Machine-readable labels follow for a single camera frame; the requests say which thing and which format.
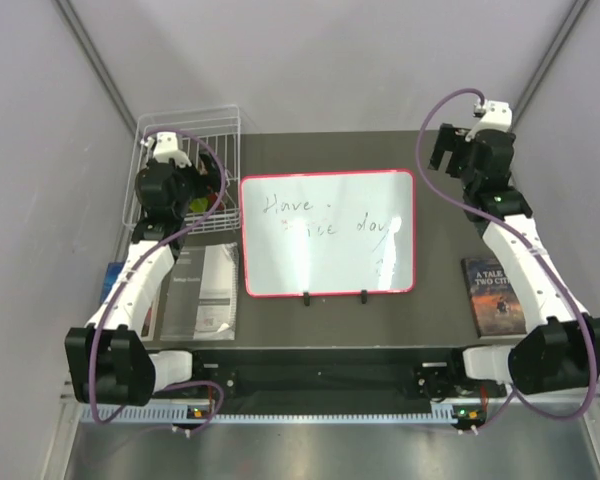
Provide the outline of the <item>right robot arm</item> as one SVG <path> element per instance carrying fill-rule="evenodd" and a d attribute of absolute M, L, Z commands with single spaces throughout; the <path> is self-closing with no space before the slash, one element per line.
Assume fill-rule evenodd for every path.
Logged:
<path fill-rule="evenodd" d="M 483 380 L 531 395 L 594 385 L 600 374 L 600 317 L 593 317 L 561 279 L 544 249 L 533 212 L 510 183 L 515 136 L 442 124 L 429 160 L 460 180 L 462 207 L 499 261 L 522 309 L 526 334 L 514 346 L 467 347 L 446 380 L 467 396 Z"/>

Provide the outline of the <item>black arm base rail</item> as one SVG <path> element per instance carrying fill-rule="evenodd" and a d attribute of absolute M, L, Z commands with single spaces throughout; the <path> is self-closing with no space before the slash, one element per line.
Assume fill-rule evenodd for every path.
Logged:
<path fill-rule="evenodd" d="M 505 396 L 494 381 L 464 376 L 449 347 L 215 348 L 192 354 L 192 378 L 156 396 L 184 395 L 194 381 L 219 384 L 227 399 L 273 392 L 391 392 L 418 400 Z"/>

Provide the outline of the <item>red floral plate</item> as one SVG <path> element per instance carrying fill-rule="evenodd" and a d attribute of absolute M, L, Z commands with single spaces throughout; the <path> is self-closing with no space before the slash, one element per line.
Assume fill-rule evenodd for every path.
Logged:
<path fill-rule="evenodd" d="M 211 207 L 220 198 L 220 187 L 221 187 L 221 176 L 216 173 L 208 172 L 204 175 L 206 179 L 206 188 L 208 195 L 206 196 L 207 211 L 211 210 Z"/>

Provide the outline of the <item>lime green plate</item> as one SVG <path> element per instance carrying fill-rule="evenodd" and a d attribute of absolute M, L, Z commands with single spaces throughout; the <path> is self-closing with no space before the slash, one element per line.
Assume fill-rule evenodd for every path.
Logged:
<path fill-rule="evenodd" d="M 204 198 L 194 199 L 189 205 L 189 211 L 193 214 L 203 214 L 209 208 L 209 200 Z"/>

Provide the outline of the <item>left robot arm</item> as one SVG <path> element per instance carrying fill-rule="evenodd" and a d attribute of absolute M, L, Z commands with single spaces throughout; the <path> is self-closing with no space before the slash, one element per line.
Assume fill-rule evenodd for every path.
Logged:
<path fill-rule="evenodd" d="M 65 351 L 75 397 L 82 403 L 144 406 L 174 385 L 185 396 L 206 387 L 205 370 L 185 351 L 150 354 L 141 330 L 163 279 L 173 268 L 189 229 L 191 203 L 209 195 L 222 197 L 224 169 L 217 154 L 200 152 L 204 168 L 174 159 L 153 158 L 135 178 L 141 205 L 128 256 L 111 291 L 85 326 L 72 328 Z"/>

